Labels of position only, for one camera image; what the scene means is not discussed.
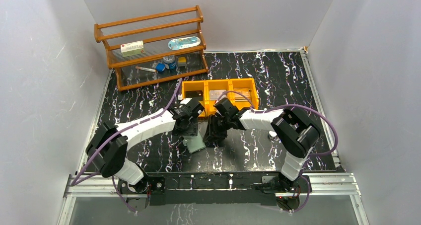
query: gray wall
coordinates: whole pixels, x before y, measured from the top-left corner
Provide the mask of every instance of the gray wall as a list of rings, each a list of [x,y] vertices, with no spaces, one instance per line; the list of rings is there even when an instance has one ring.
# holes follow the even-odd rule
[[[0,0],[1,224],[54,224],[107,77],[83,0]]]
[[[334,0],[309,48],[370,224],[420,224],[421,1]]]
[[[308,46],[332,0],[85,0],[101,23],[199,5],[208,51]]]

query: wooden frame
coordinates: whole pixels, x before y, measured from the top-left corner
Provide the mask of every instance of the wooden frame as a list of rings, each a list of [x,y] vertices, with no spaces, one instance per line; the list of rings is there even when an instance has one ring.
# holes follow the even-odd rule
[[[108,27],[118,27],[120,25],[132,24],[132,23],[136,23],[136,22],[140,22],[140,21],[147,21],[147,20],[156,19],[156,18],[160,18],[160,17],[171,17],[173,15],[183,14],[183,13],[192,12],[192,11],[196,12],[195,18],[179,20],[179,21],[175,21],[175,22],[145,27],[145,28],[141,28],[141,29],[133,29],[133,30],[124,31],[124,32],[112,33],[112,34],[108,34],[108,35],[104,35],[104,33],[102,31],[102,29],[105,29],[105,28],[108,28]],[[149,16],[142,16],[142,17],[137,17],[137,18],[132,18],[132,19],[120,20],[120,21],[115,21],[115,22],[101,24],[101,25],[95,24],[94,25],[94,36],[95,36],[95,40],[96,40],[97,43],[102,42],[104,44],[105,50],[107,52],[108,68],[109,69],[115,69],[116,76],[117,76],[117,87],[118,87],[119,91],[123,91],[123,90],[128,90],[128,89],[132,89],[132,88],[137,88],[137,87],[141,87],[141,86],[154,84],[154,83],[169,81],[169,80],[173,80],[173,79],[177,79],[177,78],[181,78],[181,77],[187,77],[187,76],[191,76],[191,75],[207,73],[209,70],[208,70],[208,65],[205,61],[205,55],[204,55],[204,50],[206,49],[206,42],[205,42],[205,39],[203,38],[202,29],[201,29],[201,26],[200,26],[200,23],[202,23],[202,22],[203,22],[202,11],[200,10],[199,6],[196,5],[195,7],[181,9],[181,10],[174,10],[174,11],[169,11],[169,12],[164,12],[164,13],[159,13],[159,14],[154,14],[154,15],[149,15]],[[160,36],[160,37],[154,37],[154,38],[150,38],[150,39],[143,39],[143,43],[145,45],[145,50],[147,51],[147,44],[148,43],[153,43],[153,42],[158,42],[158,41],[163,41],[163,40],[168,40],[168,39],[173,39],[173,38],[180,38],[182,36],[187,36],[187,35],[196,35],[197,37],[200,38],[201,43],[200,43],[200,45],[194,46],[194,47],[191,47],[191,48],[157,53],[157,54],[154,54],[154,55],[148,55],[148,56],[137,58],[137,59],[123,59],[123,57],[117,56],[117,54],[120,51],[120,45],[110,46],[109,43],[108,43],[108,40],[110,40],[110,39],[115,39],[115,38],[119,38],[119,37],[135,35],[135,34],[141,34],[141,33],[149,32],[149,31],[165,29],[165,28],[175,27],[175,26],[184,25],[184,24],[192,24],[192,23],[197,24],[197,28],[194,29],[194,30],[164,35],[164,36]],[[192,71],[192,72],[188,72],[188,73],[184,73],[184,74],[179,74],[179,75],[172,75],[172,76],[168,76],[168,77],[164,77],[164,78],[160,78],[160,79],[156,79],[156,80],[151,80],[151,81],[146,81],[146,82],[141,82],[141,83],[123,86],[122,71],[121,71],[122,67],[132,66],[132,65],[150,62],[150,61],[154,61],[154,60],[159,60],[159,59],[162,59],[165,56],[182,55],[182,54],[189,54],[189,53],[194,53],[194,52],[199,52],[201,54],[202,62],[204,64],[204,69],[196,70],[196,71]]]

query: white wall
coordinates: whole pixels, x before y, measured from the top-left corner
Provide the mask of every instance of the white wall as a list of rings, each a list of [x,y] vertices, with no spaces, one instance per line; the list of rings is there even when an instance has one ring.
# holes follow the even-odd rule
[[[421,1],[334,0],[309,47],[370,224],[420,224]]]
[[[0,0],[1,224],[58,220],[107,67],[83,0]]]
[[[332,0],[85,0],[101,23],[199,5],[208,51],[308,46]]]

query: metal frame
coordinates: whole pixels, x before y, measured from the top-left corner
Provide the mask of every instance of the metal frame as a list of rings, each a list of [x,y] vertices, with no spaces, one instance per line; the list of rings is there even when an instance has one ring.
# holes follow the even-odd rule
[[[247,52],[276,52],[276,51],[300,52],[302,60],[303,60],[304,68],[308,76],[310,87],[314,94],[317,109],[319,112],[325,115],[323,107],[321,105],[319,94],[317,92],[317,89],[314,83],[314,79],[311,73],[308,58],[303,49],[268,49],[268,50],[236,51],[236,52],[207,51],[205,53],[247,53]],[[92,124],[91,135],[89,139],[92,138],[95,132],[96,122],[98,121],[100,113],[101,113],[101,107],[102,107],[103,100],[105,99],[105,92],[108,89],[108,82],[111,77],[111,72],[112,71],[110,71],[107,78],[107,83],[105,85],[103,96],[98,107],[97,115],[95,116],[95,121]],[[333,146],[332,132],[324,121],[322,121],[322,125],[326,132],[329,147],[332,148]],[[340,165],[340,161],[339,161],[337,151],[334,151],[332,156],[333,156],[335,165],[338,167]],[[82,169],[86,161],[87,161],[87,156],[84,153],[80,160],[78,170]],[[367,216],[365,214],[364,207],[361,202],[361,193],[360,193],[359,187],[356,183],[353,173],[334,173],[334,172],[332,173],[305,173],[305,175],[308,175],[310,178],[310,183],[313,189],[313,192],[310,193],[311,196],[349,195],[358,224],[360,225],[369,224]],[[68,225],[70,223],[70,219],[72,216],[73,208],[74,208],[77,197],[118,197],[118,195],[115,192],[111,178],[103,178],[102,176],[94,176],[86,181],[83,181],[82,183],[76,186],[71,187],[70,181],[72,181],[73,179],[74,179],[74,176],[70,176],[69,182],[67,184],[67,187],[64,193],[62,211],[61,211],[60,218],[58,221],[59,225]],[[287,195],[292,195],[292,194],[291,193],[276,193],[276,196],[287,196]],[[144,194],[133,194],[133,195],[125,195],[125,196],[136,197],[136,198],[146,197],[146,195]]]

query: yellow box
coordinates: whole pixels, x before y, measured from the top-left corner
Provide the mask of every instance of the yellow box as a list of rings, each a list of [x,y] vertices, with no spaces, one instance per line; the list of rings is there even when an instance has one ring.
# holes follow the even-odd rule
[[[215,79],[215,80],[201,80],[201,81],[184,81],[181,84],[181,96],[186,98],[186,92],[188,91],[202,91],[203,92],[203,101],[200,103],[204,106],[205,112],[203,112],[199,117],[207,117],[211,114],[216,113],[216,108],[213,106],[215,104],[215,98],[218,96],[217,93],[210,95],[210,92],[213,90],[230,90],[230,91],[247,91],[251,97],[256,109],[259,109],[259,96],[257,94],[256,85],[253,78],[238,78],[238,79]],[[227,98],[231,103],[239,110],[244,107],[250,107],[250,103],[247,101],[242,101],[243,99],[236,98],[236,93],[228,93]]]

